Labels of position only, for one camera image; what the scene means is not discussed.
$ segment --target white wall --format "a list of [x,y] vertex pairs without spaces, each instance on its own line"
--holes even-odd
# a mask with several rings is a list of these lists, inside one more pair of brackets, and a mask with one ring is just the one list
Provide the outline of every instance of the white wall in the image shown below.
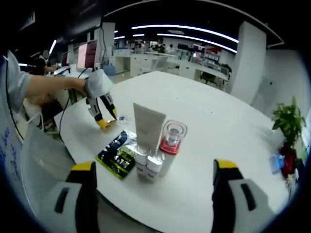
[[239,29],[239,43],[226,91],[251,104],[261,83],[266,53],[266,33],[248,22]]
[[310,105],[311,87],[308,73],[294,50],[267,50],[263,75],[274,82],[276,93],[264,113],[272,118],[277,103],[291,104],[295,96],[301,114],[306,117]]
[[190,47],[192,47],[193,44],[196,44],[196,45],[202,44],[200,42],[196,42],[193,40],[183,40],[183,39],[176,39],[176,38],[170,38],[170,37],[164,37],[163,43],[165,44],[165,46],[169,46],[170,44],[173,44],[175,49],[177,49],[178,44],[184,44],[184,45],[188,45]]
[[230,68],[233,68],[235,55],[228,52],[227,50],[222,50],[220,53],[219,63],[228,64]]

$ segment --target ceiling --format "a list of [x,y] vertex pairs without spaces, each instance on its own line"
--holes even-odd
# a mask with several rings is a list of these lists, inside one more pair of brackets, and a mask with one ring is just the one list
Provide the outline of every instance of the ceiling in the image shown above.
[[[230,1],[219,0],[223,5],[218,5],[203,0],[155,0],[144,1],[122,10],[121,7],[139,0],[74,0],[62,1],[60,5],[40,3],[35,7],[36,22],[19,33],[18,39],[12,46],[19,60],[27,60],[30,55],[49,49],[54,39],[58,38],[56,50],[66,50],[67,43],[83,42],[86,32],[72,33],[72,28],[81,24],[86,19],[97,17],[94,21],[100,21],[100,16],[105,16],[103,21],[115,22],[116,36],[125,35],[131,38],[133,34],[144,33],[146,37],[156,38],[157,33],[170,33],[167,28],[137,29],[133,26],[148,24],[178,24],[200,27],[238,39],[239,26],[243,21],[248,21],[267,33],[267,44],[275,44],[284,41],[284,45],[273,47],[274,49],[307,49],[307,37],[301,32],[307,31],[304,26],[307,22],[304,18],[308,14],[307,8],[298,3],[272,3],[271,1]],[[255,17],[261,23],[270,28],[267,29],[256,20],[241,11]],[[219,36],[183,30],[185,35],[210,40],[230,48],[236,49],[237,44]]]

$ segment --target ceiling light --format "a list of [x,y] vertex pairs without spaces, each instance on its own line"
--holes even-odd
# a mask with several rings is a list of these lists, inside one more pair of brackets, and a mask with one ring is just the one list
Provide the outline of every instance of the ceiling light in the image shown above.
[[125,36],[123,35],[123,36],[118,36],[118,37],[115,37],[114,39],[116,40],[116,39],[122,39],[122,38],[125,38]]
[[181,37],[181,38],[186,38],[186,39],[191,39],[191,40],[198,40],[198,41],[202,41],[202,42],[205,42],[205,43],[209,43],[209,44],[212,44],[212,45],[216,45],[218,47],[221,47],[221,48],[224,48],[226,50],[229,50],[231,52],[234,52],[234,53],[237,53],[236,50],[233,50],[227,46],[224,46],[224,45],[220,45],[220,44],[217,44],[215,42],[211,42],[209,40],[204,40],[204,39],[200,39],[200,38],[196,38],[196,37],[192,37],[192,36],[186,36],[186,35],[175,35],[175,34],[163,34],[163,33],[158,33],[157,35],[162,35],[162,36],[174,36],[174,37]]
[[171,25],[171,24],[156,24],[156,25],[145,25],[145,26],[137,26],[137,27],[132,27],[132,29],[139,29],[139,28],[184,28],[184,29],[192,29],[192,30],[197,30],[197,31],[202,31],[202,32],[206,32],[206,33],[211,33],[214,35],[218,35],[221,36],[223,38],[232,40],[236,43],[238,43],[239,41],[237,39],[234,39],[230,36],[221,34],[221,33],[217,33],[211,30],[207,30],[207,29],[203,29],[203,28],[196,28],[196,27],[190,27],[190,26],[182,26],[182,25]]
[[53,41],[53,44],[52,44],[52,46],[51,46],[51,48],[50,48],[50,52],[49,52],[49,54],[51,54],[51,53],[52,53],[52,51],[53,51],[53,49],[54,49],[55,44],[56,44],[56,40],[54,40],[54,41]]

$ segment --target floor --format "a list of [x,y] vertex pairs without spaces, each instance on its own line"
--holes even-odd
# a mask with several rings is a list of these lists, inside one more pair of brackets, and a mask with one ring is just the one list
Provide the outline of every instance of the floor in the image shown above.
[[[179,69],[170,68],[168,72],[171,74],[178,75]],[[125,80],[130,79],[130,72],[124,72],[116,75],[114,78],[111,78],[114,84],[123,82]],[[196,80],[201,83],[205,83],[204,80]],[[28,125],[26,121],[17,116],[17,127],[23,137],[26,136]],[[60,141],[60,137],[53,136],[54,139]],[[60,169],[64,169],[64,164],[68,167],[68,170],[71,169],[74,164],[71,158],[46,158],[42,155],[40,158],[40,164],[42,168],[44,168],[51,176],[54,176],[60,180],[65,180],[66,177],[61,173]],[[106,204],[101,198],[99,198],[99,211],[98,211],[98,223],[101,232],[109,233],[109,232],[118,232],[118,233],[151,233],[156,232],[151,230],[141,224],[133,222],[128,218],[124,217],[122,214],[114,210],[108,204]]]

